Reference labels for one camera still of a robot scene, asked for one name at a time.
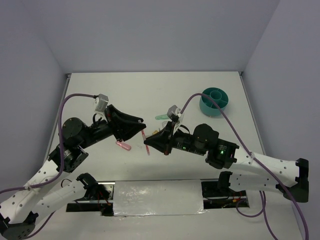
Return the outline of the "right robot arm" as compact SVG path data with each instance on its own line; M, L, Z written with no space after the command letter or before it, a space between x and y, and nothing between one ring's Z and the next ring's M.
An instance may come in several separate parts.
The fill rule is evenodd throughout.
M281 193L288 200L309 200L309 162L299 158L288 161L254 152L219 138L219 133L203 123L193 133L176 129L168 122L144 144L164 155L172 149L200 155L211 167L220 170L217 190L223 196L232 192L265 191Z

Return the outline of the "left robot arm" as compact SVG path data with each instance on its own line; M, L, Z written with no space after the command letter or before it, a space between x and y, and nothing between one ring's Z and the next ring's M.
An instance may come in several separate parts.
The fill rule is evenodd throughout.
M71 201L95 197L107 199L109 192L89 173L82 173L56 191L55 185L68 177L88 157L85 149L109 137L124 142L146 128L140 117L125 114L109 105L90 126L77 117L60 125L59 144L37 173L0 204L0 234L7 240L25 240L43 219Z

